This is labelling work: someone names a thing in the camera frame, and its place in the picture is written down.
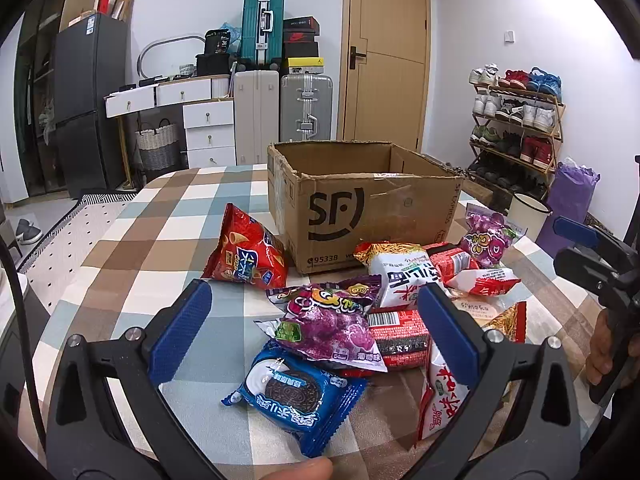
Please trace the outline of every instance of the oreo cookie package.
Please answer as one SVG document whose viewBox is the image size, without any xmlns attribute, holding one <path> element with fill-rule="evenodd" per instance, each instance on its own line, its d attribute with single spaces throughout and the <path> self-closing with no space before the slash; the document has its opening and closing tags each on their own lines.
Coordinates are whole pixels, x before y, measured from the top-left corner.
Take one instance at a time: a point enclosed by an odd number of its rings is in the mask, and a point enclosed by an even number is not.
<svg viewBox="0 0 640 480">
<path fill-rule="evenodd" d="M 367 381 L 338 377 L 269 341 L 255 357 L 240 387 L 225 406 L 245 400 L 283 430 L 292 433 L 300 452 L 314 458 L 354 407 Z"/>
</svg>

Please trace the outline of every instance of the plaid blanket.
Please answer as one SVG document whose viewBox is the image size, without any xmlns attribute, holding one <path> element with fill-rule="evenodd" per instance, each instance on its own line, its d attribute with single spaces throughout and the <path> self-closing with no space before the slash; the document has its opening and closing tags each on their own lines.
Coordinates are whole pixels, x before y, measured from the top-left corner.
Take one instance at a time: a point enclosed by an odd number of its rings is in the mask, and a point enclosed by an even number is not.
<svg viewBox="0 0 640 480">
<path fill-rule="evenodd" d="M 472 198 L 460 197 L 449 241 L 465 233 L 464 212 Z M 268 209 L 266 165 L 179 171 L 158 178 L 127 205 L 98 241 L 66 288 L 42 335 L 33 359 L 38 398 L 47 418 L 60 352 L 73 333 L 87 340 L 119 337 L 128 327 L 146 326 L 183 288 L 199 278 L 218 243 L 227 202 L 249 212 L 274 234 Z M 527 301 L 527 338 L 540 343 L 557 335 L 575 378 L 582 435 L 599 420 L 588 398 L 581 370 L 600 307 L 586 291 L 555 275 L 551 258 L 527 238 L 503 257 L 522 283 L 504 298 Z M 337 281 L 363 269 L 314 276 Z M 308 283 L 291 269 L 288 285 Z M 244 380 L 266 337 L 253 321 L 275 319 L 280 311 L 252 286 L 211 282 L 213 304 L 173 381 L 162 394 L 204 454 L 229 478 L 254 480 L 303 459 L 290 434 L 254 409 L 226 407 L 220 399 Z M 424 373 L 420 369 L 379 374 L 348 420 L 331 439 L 325 454 L 335 465 L 334 478 L 377 480 L 401 477 L 430 442 L 412 448 Z M 128 406 L 118 381 L 110 380 L 114 400 L 135 446 L 153 453 Z M 506 420 L 508 406 L 494 416 L 479 446 L 492 446 Z M 39 457 L 26 393 L 18 433 Z"/>
</svg>

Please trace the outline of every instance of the wooden door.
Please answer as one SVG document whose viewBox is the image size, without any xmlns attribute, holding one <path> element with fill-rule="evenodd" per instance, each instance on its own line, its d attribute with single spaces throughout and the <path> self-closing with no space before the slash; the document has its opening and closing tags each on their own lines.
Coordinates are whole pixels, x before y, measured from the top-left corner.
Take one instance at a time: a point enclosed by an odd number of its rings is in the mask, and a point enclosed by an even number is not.
<svg viewBox="0 0 640 480">
<path fill-rule="evenodd" d="M 391 140 L 419 150 L 430 55 L 429 0 L 350 0 L 347 18 L 343 138 Z"/>
</svg>

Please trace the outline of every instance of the refrigerator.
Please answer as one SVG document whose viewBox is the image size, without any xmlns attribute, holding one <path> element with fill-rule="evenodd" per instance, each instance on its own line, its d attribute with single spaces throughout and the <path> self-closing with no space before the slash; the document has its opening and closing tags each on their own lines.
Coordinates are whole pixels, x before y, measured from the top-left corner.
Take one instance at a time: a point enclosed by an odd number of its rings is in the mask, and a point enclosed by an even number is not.
<svg viewBox="0 0 640 480">
<path fill-rule="evenodd" d="M 60 32 L 54 65 L 54 113 L 60 162 L 71 198 L 116 189 L 124 181 L 116 119 L 104 97 L 125 84 L 127 23 L 94 14 Z"/>
</svg>

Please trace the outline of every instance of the barcode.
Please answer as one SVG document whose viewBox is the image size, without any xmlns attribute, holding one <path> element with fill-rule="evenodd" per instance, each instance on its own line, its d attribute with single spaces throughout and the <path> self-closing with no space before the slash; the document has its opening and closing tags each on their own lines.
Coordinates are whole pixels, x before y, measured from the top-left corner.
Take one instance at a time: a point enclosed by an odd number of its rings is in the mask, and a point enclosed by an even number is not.
<svg viewBox="0 0 640 480">
<path fill-rule="evenodd" d="M 367 316 L 369 326 L 400 326 L 400 316 L 397 312 L 379 312 Z"/>
<path fill-rule="evenodd" d="M 461 270 L 468 269 L 471 256 L 469 253 L 458 253 L 453 254 L 451 259 L 453 260 L 454 274 L 457 274 Z"/>
</svg>

